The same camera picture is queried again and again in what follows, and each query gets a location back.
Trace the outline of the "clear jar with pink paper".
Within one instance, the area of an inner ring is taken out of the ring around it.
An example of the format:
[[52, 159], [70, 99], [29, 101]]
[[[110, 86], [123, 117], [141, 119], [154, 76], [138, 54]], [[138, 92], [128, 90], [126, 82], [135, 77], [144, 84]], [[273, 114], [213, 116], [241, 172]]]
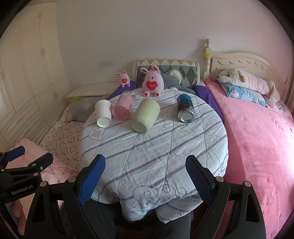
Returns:
[[117, 120], [128, 120], [131, 117], [132, 105], [136, 96], [131, 91], [124, 91], [112, 109], [112, 115]]

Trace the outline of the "blue metal can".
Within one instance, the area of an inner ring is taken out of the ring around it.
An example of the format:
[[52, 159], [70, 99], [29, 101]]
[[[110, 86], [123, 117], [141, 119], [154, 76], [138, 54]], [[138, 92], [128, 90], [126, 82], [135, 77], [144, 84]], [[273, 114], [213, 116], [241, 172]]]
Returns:
[[195, 119], [195, 110], [191, 97], [181, 94], [177, 97], [177, 117], [183, 123], [190, 123]]

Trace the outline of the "wall outlet plate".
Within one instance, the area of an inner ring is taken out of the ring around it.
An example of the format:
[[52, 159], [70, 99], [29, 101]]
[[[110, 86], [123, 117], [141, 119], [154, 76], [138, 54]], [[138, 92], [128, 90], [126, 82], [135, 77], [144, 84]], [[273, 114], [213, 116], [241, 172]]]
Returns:
[[114, 66], [114, 62], [113, 60], [109, 60], [109, 61], [102, 61], [98, 63], [98, 67], [99, 68], [103, 68], [103, 67], [113, 67]]

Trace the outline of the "cream wardrobe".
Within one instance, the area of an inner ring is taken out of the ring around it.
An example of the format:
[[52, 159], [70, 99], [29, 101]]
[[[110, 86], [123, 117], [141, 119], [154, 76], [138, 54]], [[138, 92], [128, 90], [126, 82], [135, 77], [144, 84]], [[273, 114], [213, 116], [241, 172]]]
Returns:
[[1, 149], [39, 143], [69, 102], [57, 33], [57, 1], [33, 1], [1, 36]]

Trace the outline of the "grey plush toy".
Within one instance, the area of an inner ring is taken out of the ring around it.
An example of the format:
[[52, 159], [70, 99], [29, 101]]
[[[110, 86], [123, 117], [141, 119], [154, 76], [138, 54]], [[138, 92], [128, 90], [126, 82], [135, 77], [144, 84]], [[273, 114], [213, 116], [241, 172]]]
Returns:
[[164, 80], [165, 89], [179, 90], [193, 95], [196, 94], [194, 90], [181, 85], [182, 76], [178, 70], [171, 70], [169, 73], [161, 73], [161, 75]]

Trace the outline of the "grey sun-print pillow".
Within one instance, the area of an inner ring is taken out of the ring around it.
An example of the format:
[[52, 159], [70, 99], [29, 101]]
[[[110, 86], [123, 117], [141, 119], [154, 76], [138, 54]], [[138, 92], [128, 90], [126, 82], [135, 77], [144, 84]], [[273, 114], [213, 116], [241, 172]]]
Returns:
[[88, 117], [94, 112], [95, 104], [99, 100], [104, 100], [107, 97], [77, 97], [70, 104], [66, 122], [79, 121], [85, 122]]

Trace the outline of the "small pink bunny plush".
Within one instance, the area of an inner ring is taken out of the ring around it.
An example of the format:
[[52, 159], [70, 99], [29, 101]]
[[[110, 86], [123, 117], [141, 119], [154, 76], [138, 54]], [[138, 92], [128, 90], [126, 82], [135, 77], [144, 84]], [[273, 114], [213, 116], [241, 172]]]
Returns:
[[124, 70], [122, 73], [117, 73], [117, 75], [120, 77], [120, 85], [121, 87], [129, 87], [130, 86], [130, 78], [127, 72]]

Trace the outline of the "purple sheet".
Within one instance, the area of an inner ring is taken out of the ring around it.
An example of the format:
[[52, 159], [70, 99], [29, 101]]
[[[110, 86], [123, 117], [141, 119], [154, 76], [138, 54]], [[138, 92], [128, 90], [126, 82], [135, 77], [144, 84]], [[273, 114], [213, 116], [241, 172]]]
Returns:
[[[138, 82], [134, 81], [134, 80], [131, 80], [130, 87], [124, 87], [123, 88], [123, 87], [119, 86], [113, 93], [111, 93], [107, 97], [107, 100], [110, 100], [110, 99], [120, 95], [124, 91], [132, 91], [132, 90], [137, 89], [138, 87], [139, 87]], [[219, 115], [220, 119], [223, 121], [223, 116], [222, 116], [222, 114], [221, 114], [221, 112], [220, 112], [214, 98], [212, 97], [211, 93], [206, 88], [206, 86], [195, 85], [192, 89], [189, 89], [189, 88], [186, 88], [186, 87], [180, 87], [180, 88], [178, 88], [178, 90], [183, 91], [183, 92], [188, 92], [188, 93], [191, 93], [193, 95], [198, 96], [200, 99], [205, 101], [205, 103], [210, 105], [210, 107], [212, 107], [213, 110], [215, 110], [215, 112]]]

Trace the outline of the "cream folded board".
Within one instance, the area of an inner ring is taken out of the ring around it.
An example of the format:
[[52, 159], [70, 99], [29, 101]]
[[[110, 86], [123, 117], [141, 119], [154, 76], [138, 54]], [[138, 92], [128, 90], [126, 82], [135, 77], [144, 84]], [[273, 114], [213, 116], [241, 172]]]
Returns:
[[118, 87], [119, 83], [117, 82], [103, 82], [82, 85], [68, 94], [67, 98], [108, 96]]

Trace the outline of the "striped light blue quilt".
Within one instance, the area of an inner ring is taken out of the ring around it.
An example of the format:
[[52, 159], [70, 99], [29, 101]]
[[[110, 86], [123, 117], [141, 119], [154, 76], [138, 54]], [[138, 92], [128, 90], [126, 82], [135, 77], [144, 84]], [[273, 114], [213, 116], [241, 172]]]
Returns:
[[104, 204], [119, 202], [129, 221], [155, 211], [168, 223], [198, 207], [202, 200], [185, 168], [194, 155], [215, 176], [226, 173], [227, 133], [219, 115], [210, 105], [192, 95], [196, 112], [193, 122], [177, 118], [176, 99], [180, 91], [165, 90], [157, 102], [160, 113], [150, 130], [135, 132], [132, 121], [114, 119], [100, 128], [92, 114], [84, 123], [80, 141], [81, 167], [96, 155], [105, 157], [105, 170], [92, 194]]

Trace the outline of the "long pink white plush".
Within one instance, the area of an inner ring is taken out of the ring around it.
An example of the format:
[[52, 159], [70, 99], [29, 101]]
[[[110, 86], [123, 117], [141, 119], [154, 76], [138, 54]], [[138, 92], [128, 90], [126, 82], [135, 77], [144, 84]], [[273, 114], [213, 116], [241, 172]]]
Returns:
[[239, 68], [224, 70], [218, 74], [220, 83], [228, 83], [238, 87], [250, 89], [266, 95], [274, 102], [278, 102], [281, 96], [272, 80], [264, 80]]

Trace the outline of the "cream wooden headboard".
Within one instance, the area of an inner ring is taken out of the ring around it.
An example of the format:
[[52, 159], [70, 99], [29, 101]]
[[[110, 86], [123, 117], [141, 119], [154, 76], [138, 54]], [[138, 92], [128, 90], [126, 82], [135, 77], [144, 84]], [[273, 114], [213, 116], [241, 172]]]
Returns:
[[210, 46], [210, 39], [205, 40], [204, 55], [203, 80], [210, 77], [216, 78], [225, 69], [240, 68], [259, 78], [272, 80], [282, 101], [285, 104], [288, 103], [292, 80], [282, 79], [274, 67], [260, 56], [248, 52], [214, 52]]

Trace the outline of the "blue cartoon pillow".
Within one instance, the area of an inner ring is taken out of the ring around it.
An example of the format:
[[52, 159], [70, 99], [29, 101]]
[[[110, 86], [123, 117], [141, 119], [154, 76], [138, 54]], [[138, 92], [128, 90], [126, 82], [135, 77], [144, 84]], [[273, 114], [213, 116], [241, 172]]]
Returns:
[[228, 83], [220, 83], [220, 85], [229, 98], [251, 101], [265, 107], [268, 105], [264, 97], [258, 92]]

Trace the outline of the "pale green cup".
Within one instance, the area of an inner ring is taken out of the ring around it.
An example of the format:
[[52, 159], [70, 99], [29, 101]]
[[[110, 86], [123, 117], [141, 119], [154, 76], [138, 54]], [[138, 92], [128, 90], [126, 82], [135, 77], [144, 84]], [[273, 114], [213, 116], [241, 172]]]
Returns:
[[146, 133], [155, 123], [160, 113], [160, 105], [153, 99], [140, 102], [132, 116], [132, 128], [135, 132]]

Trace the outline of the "white paper cup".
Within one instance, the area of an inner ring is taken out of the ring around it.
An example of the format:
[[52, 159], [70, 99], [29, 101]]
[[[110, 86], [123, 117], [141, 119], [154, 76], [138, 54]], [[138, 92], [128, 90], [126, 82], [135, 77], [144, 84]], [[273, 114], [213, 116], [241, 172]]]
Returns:
[[97, 125], [101, 128], [110, 126], [112, 122], [112, 104], [108, 100], [99, 100], [95, 105]]

